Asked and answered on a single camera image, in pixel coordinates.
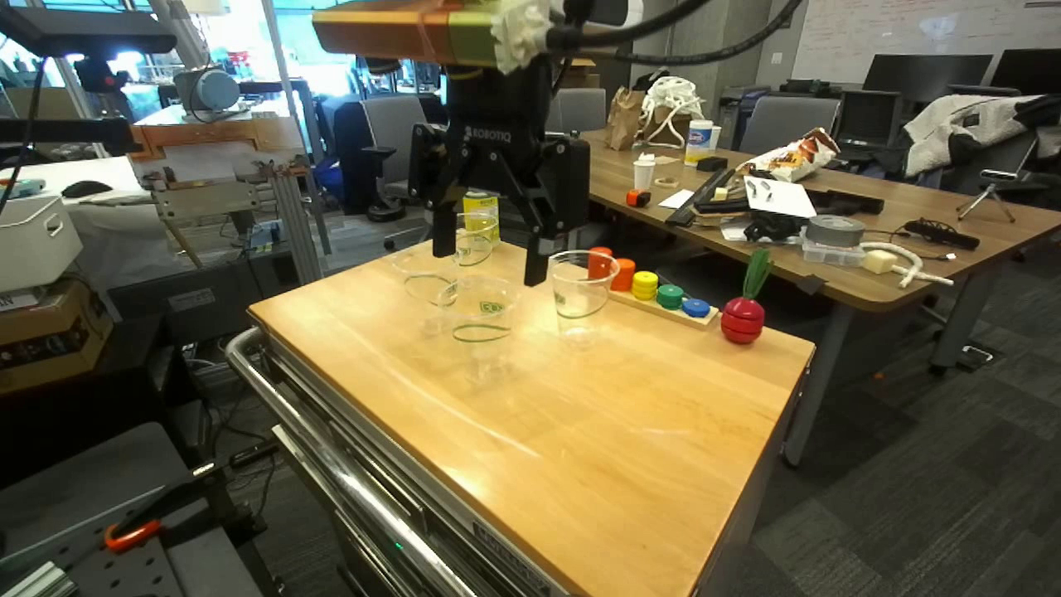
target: paper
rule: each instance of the paper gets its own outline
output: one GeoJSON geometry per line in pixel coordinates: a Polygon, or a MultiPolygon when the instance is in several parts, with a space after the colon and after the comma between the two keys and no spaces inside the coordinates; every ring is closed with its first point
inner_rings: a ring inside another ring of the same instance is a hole
{"type": "Polygon", "coordinates": [[[748,174],[743,193],[748,193],[753,212],[775,212],[775,215],[792,215],[792,220],[821,215],[816,205],[811,203],[807,188],[796,182],[748,174]]]}
{"type": "Polygon", "coordinates": [[[689,203],[689,188],[678,188],[678,193],[670,193],[660,205],[667,205],[667,209],[681,209],[681,205],[687,205],[689,203]]]}

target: wooden table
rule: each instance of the wooden table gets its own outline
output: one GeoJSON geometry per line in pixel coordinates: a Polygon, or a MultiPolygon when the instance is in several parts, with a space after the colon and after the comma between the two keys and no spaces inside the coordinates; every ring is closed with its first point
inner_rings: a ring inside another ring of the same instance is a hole
{"type": "MultiPolygon", "coordinates": [[[[628,215],[637,223],[646,223],[654,227],[667,227],[674,236],[695,238],[710,253],[729,255],[748,262],[753,253],[753,242],[726,242],[720,233],[720,215],[700,215],[695,227],[670,227],[667,215],[674,209],[663,209],[660,203],[678,188],[698,188],[706,174],[698,170],[687,170],[681,161],[660,165],[657,180],[674,180],[670,184],[654,188],[654,203],[646,209],[629,209],[628,188],[633,180],[633,151],[617,151],[605,146],[605,131],[587,131],[590,143],[590,200],[628,215]]],[[[743,161],[743,151],[720,151],[729,161],[743,161]]],[[[923,238],[897,238],[910,220],[939,220],[951,223],[958,233],[979,236],[983,246],[974,253],[955,253],[955,262],[926,262],[926,270],[958,277],[958,300],[949,316],[947,335],[939,339],[932,352],[932,369],[951,369],[958,361],[962,345],[969,342],[969,331],[987,299],[992,276],[987,264],[1007,258],[1012,253],[1053,236],[1061,227],[1061,212],[1032,209],[1032,205],[1007,205],[1018,223],[1007,223],[1005,212],[992,203],[979,205],[966,223],[958,223],[958,209],[973,203],[973,194],[930,188],[930,184],[910,184],[910,182],[889,182],[889,180],[868,180],[854,173],[824,170],[811,180],[804,180],[807,188],[836,188],[854,194],[871,194],[882,200],[887,209],[879,215],[855,215],[868,227],[866,238],[871,242],[897,242],[918,255],[942,255],[947,247],[930,246],[923,238]]],[[[834,316],[824,325],[821,335],[821,369],[804,389],[801,418],[792,429],[792,439],[785,440],[785,457],[796,464],[804,457],[807,439],[814,430],[816,411],[824,405],[824,394],[829,389],[836,357],[844,352],[849,319],[854,310],[899,310],[905,306],[917,306],[932,291],[930,282],[913,282],[910,289],[899,284],[899,276],[871,276],[864,268],[844,268],[844,264],[824,264],[804,258],[796,246],[770,246],[773,276],[796,282],[804,289],[821,289],[834,300],[834,316]]]]}
{"type": "MultiPolygon", "coordinates": [[[[520,277],[524,253],[477,264],[520,277]]],[[[419,325],[398,255],[254,306],[268,342],[334,389],[570,594],[689,594],[785,418],[814,345],[737,349],[633,299],[590,345],[555,328],[547,282],[520,289],[496,379],[477,349],[419,325]]]]}

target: white bin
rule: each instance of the white bin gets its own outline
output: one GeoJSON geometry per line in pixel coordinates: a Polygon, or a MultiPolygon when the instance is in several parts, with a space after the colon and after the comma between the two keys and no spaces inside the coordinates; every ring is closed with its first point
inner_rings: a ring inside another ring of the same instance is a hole
{"type": "Polygon", "coordinates": [[[65,200],[12,200],[0,212],[0,291],[58,282],[81,255],[65,200]]]}

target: toy fruit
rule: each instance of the toy fruit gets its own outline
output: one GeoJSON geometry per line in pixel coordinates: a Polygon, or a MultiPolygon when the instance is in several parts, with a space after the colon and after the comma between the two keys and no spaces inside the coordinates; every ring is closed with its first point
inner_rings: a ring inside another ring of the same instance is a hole
{"type": "Polygon", "coordinates": [[[770,255],[761,247],[743,270],[743,291],[722,308],[722,335],[732,345],[753,345],[764,335],[765,308],[755,300],[770,277],[770,255]]]}

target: red apple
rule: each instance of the red apple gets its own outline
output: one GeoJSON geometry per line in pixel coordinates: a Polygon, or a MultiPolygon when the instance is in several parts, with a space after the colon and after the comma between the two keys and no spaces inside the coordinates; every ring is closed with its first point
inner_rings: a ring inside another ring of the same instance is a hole
{"type": "Polygon", "coordinates": [[[765,308],[755,299],[741,295],[726,300],[722,308],[726,342],[753,345],[764,335],[764,325],[765,325],[765,308]]]}

